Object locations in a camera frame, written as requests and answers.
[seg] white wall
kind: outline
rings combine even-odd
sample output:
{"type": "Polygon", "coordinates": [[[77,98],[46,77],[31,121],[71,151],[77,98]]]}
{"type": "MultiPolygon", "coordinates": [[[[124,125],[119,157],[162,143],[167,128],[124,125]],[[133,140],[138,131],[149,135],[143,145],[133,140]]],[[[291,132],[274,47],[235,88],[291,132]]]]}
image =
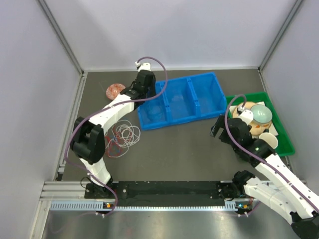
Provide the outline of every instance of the white wall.
{"type": "Polygon", "coordinates": [[[46,0],[86,70],[259,66],[296,0],[46,0]]]}
{"type": "Polygon", "coordinates": [[[269,94],[296,148],[297,174],[319,193],[319,1],[307,0],[264,70],[269,94]]]}
{"type": "Polygon", "coordinates": [[[0,22],[0,238],[25,239],[79,75],[35,0],[1,0],[0,22]]]}

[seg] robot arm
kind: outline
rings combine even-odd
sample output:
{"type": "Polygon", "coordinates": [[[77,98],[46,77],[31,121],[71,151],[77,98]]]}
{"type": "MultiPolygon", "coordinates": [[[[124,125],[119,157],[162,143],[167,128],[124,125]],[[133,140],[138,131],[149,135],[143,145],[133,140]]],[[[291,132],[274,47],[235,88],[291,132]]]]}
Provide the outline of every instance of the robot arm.
{"type": "MultiPolygon", "coordinates": [[[[220,116],[211,129],[211,136],[216,137],[220,128],[225,129],[224,117],[220,116]]],[[[282,162],[274,149],[262,139],[254,139],[250,134],[252,114],[249,110],[243,111],[239,118],[228,119],[231,134],[245,149],[264,159],[268,164],[278,169],[287,179],[288,183],[272,168],[256,160],[237,147],[223,130],[219,139],[230,144],[234,151],[243,160],[249,162],[255,169],[264,174],[274,183],[277,190],[261,183],[261,181],[248,171],[238,172],[233,178],[234,197],[248,195],[254,197],[280,214],[302,239],[319,238],[319,214],[314,207],[319,206],[319,197],[312,192],[295,174],[282,162]],[[309,198],[313,205],[304,200],[292,185],[309,198]]]]}
{"type": "MultiPolygon", "coordinates": [[[[101,112],[91,117],[85,122],[75,134],[70,148],[80,158],[85,167],[102,183],[112,183],[112,177],[107,171],[103,155],[105,153],[104,134],[124,115],[134,111],[144,102],[130,102],[112,107],[115,103],[129,100],[145,99],[155,96],[155,75],[151,71],[150,63],[136,63],[138,75],[129,87],[126,87],[120,94],[106,107],[109,110],[101,112]]],[[[83,120],[79,117],[74,128],[83,120]]],[[[100,185],[90,175],[91,181],[100,185]]]]}

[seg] green tray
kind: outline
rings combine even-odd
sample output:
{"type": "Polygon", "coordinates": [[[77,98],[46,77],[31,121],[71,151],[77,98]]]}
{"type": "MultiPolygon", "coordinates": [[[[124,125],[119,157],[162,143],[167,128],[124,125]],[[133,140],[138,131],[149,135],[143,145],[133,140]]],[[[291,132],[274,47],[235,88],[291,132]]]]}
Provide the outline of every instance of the green tray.
{"type": "MultiPolygon", "coordinates": [[[[285,128],[283,127],[283,124],[281,123],[275,108],[273,104],[271,103],[269,96],[266,92],[256,92],[256,93],[250,93],[250,94],[245,94],[247,97],[247,101],[253,101],[253,102],[265,102],[265,105],[271,110],[273,113],[273,119],[272,122],[278,132],[278,147],[276,148],[276,152],[278,153],[279,156],[284,157],[284,156],[289,156],[289,155],[294,155],[295,154],[295,148],[293,144],[291,143],[287,132],[285,131],[285,128]]],[[[227,103],[234,98],[235,96],[226,96],[227,103]]],[[[234,102],[234,106],[240,104],[243,102],[243,98],[240,97],[234,102]]]]}

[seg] white cable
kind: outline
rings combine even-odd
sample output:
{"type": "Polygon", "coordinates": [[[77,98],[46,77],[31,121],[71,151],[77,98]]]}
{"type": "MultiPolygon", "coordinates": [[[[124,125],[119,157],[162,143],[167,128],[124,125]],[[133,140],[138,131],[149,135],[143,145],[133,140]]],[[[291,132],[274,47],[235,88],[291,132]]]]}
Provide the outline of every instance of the white cable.
{"type": "Polygon", "coordinates": [[[120,126],[117,126],[115,129],[115,133],[114,131],[112,131],[113,138],[109,141],[108,145],[105,148],[110,158],[122,157],[129,151],[129,147],[133,146],[134,144],[140,141],[141,130],[139,129],[139,127],[132,125],[131,122],[126,119],[119,120],[117,123],[124,121],[128,122],[128,124],[122,124],[120,126]],[[121,147],[123,149],[126,148],[127,150],[119,156],[111,156],[109,152],[112,143],[115,143],[118,147],[121,147]]]}

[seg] blue bin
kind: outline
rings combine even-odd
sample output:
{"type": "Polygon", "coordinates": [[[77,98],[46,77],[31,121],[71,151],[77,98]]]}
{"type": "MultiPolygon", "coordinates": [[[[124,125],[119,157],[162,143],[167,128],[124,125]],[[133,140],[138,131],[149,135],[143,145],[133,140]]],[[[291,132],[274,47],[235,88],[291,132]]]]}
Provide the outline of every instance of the blue bin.
{"type": "MultiPolygon", "coordinates": [[[[165,81],[157,81],[156,93],[165,81]]],[[[158,98],[138,108],[143,130],[203,120],[224,114],[226,97],[214,72],[175,78],[158,98]]]]}

